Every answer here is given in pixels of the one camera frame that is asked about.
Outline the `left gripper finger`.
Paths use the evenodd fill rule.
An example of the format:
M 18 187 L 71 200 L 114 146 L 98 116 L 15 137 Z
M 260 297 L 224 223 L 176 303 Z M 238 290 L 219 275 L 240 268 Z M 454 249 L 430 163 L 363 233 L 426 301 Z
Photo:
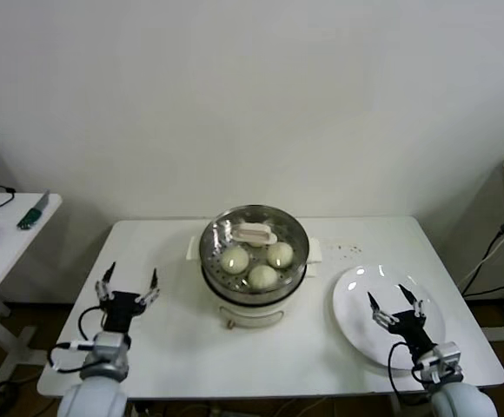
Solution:
M 149 290 L 145 295 L 140 295 L 137 299 L 138 304 L 152 304 L 159 296 L 157 268 L 153 270 Z
M 114 261 L 111 266 L 105 271 L 100 281 L 96 282 L 96 295 L 100 302 L 106 302 L 114 299 L 114 295 L 109 288 L 111 277 L 114 273 L 116 262 Z

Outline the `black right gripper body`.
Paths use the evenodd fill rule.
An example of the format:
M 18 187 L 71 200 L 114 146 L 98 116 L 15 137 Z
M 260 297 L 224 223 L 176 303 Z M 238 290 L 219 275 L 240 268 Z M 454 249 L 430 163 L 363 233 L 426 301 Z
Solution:
M 397 321 L 388 326 L 388 331 L 402 337 L 411 354 L 425 354 L 436 346 L 424 330 L 426 317 L 418 317 L 414 311 L 403 311 L 393 317 Z

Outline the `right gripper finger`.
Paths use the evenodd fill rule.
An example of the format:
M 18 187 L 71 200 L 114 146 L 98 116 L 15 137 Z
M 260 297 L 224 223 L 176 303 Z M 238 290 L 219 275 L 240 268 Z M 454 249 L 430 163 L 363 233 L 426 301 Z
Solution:
M 418 300 L 415 295 L 402 284 L 399 285 L 399 288 L 404 297 L 407 299 L 408 303 L 412 306 L 414 316 L 420 319 L 424 318 L 425 314 L 423 311 L 423 300 Z
M 381 310 L 377 300 L 368 292 L 369 304 L 372 309 L 372 319 L 381 328 L 388 328 L 394 323 L 394 317 Z

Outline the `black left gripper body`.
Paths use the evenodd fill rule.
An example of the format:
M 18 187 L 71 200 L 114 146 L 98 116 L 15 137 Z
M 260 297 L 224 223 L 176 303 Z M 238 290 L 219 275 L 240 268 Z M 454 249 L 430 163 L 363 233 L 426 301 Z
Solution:
M 129 292 L 113 292 L 112 295 L 112 299 L 103 302 L 103 311 L 106 315 L 103 330 L 127 334 L 132 320 L 143 314 L 140 295 Z

